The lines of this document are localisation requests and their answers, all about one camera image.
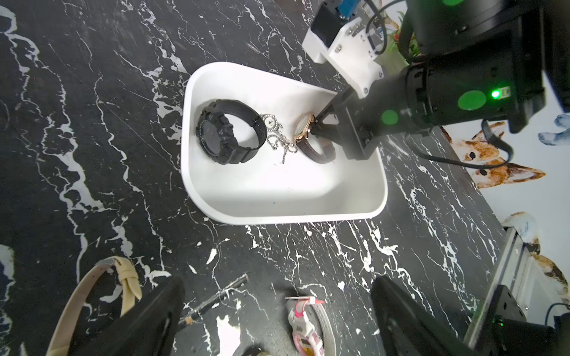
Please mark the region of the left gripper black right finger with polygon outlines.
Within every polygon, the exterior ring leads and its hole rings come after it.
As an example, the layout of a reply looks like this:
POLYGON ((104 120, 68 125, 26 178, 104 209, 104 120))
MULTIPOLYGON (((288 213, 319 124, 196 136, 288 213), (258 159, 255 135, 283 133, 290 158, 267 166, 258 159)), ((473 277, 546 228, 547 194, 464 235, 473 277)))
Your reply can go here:
POLYGON ((476 355, 389 277, 377 277, 371 300, 386 355, 476 355))

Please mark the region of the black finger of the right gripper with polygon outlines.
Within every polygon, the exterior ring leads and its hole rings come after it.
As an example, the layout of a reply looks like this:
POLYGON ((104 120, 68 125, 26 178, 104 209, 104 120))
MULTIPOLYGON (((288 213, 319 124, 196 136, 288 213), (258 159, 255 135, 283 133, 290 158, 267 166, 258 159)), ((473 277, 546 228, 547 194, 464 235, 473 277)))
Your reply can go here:
POLYGON ((342 144, 341 137, 338 133, 337 125, 314 125, 310 129, 310 133, 314 136, 329 140, 337 145, 342 144))
POLYGON ((315 116, 314 123, 322 123, 329 115, 338 114, 345 109, 347 103, 355 96, 356 92, 352 88, 347 88, 343 92, 337 93, 321 112, 315 116))

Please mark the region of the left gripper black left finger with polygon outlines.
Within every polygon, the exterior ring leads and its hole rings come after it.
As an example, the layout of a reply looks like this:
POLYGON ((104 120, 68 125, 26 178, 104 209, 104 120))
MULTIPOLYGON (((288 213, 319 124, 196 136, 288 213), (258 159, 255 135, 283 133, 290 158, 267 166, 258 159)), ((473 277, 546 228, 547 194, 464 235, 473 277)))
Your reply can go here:
POLYGON ((74 355, 170 355, 183 311, 185 289, 170 277, 74 355))

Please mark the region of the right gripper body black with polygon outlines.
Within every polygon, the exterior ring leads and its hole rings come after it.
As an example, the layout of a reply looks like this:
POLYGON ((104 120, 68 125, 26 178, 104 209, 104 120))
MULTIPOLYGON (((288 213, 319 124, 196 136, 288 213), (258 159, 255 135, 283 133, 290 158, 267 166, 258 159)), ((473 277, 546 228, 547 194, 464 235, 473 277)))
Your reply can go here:
POLYGON ((417 134, 428 129, 427 70, 409 66, 399 74, 375 81, 364 99, 357 94, 337 120, 340 145, 349 160, 367 160, 389 134, 417 134))

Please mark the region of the brown leather rose-gold watch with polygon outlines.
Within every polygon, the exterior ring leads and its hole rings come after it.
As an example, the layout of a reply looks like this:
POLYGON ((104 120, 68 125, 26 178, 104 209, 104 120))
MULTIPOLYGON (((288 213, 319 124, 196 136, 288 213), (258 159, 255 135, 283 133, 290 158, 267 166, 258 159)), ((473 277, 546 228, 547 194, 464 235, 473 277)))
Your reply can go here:
POLYGON ((314 118, 312 113, 305 113, 299 117, 294 130, 293 142, 313 162, 322 165, 332 163, 336 159, 334 144, 311 134, 310 127, 314 118))

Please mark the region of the silver chain watch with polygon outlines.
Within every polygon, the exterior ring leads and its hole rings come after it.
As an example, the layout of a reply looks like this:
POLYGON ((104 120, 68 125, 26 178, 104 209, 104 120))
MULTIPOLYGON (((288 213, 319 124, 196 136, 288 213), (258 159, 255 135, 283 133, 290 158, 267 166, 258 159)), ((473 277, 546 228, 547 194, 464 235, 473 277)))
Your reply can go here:
POLYGON ((275 115, 262 114, 261 119, 268 132, 267 143, 273 151, 277 151, 279 148, 283 150, 281 163, 285 164, 288 154, 296 154, 298 152, 297 145, 284 134, 283 126, 279 123, 275 115))

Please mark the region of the black rubber sports watch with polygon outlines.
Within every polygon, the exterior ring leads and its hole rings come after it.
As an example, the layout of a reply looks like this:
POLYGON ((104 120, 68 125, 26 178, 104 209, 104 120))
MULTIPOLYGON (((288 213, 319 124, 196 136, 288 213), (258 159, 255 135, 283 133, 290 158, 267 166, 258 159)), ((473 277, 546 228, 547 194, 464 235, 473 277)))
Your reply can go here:
POLYGON ((200 114, 195 131, 200 147, 220 165, 249 162, 268 137, 267 126, 261 115, 249 105, 234 99, 217 99, 207 105, 200 114), (256 133, 258 145, 254 148, 240 145, 228 116, 237 117, 248 124, 256 133))

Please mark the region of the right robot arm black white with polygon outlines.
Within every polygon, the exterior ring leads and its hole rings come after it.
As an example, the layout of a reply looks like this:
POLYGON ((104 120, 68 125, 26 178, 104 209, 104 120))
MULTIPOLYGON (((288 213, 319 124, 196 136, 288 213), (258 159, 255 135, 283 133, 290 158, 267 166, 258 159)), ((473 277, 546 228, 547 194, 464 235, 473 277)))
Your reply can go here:
POLYGON ((330 63, 348 88, 309 124, 309 132, 340 145, 348 159, 366 160, 382 136, 428 134, 433 128, 479 120, 485 136, 505 120, 513 134, 546 104, 548 79, 569 111, 569 3, 567 1, 408 1, 396 40, 404 60, 397 74, 379 64, 387 45, 384 7, 367 22, 357 1, 325 1, 303 47, 330 63))

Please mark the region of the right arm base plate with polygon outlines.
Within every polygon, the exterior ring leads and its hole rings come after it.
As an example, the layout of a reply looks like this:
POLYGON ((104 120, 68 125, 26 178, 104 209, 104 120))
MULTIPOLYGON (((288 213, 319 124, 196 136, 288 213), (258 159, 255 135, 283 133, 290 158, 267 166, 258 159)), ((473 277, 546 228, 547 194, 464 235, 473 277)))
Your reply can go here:
POLYGON ((526 320, 510 290, 497 287, 482 316, 472 349, 479 355, 568 355, 569 313, 555 313, 567 303, 553 303, 542 323, 526 320))

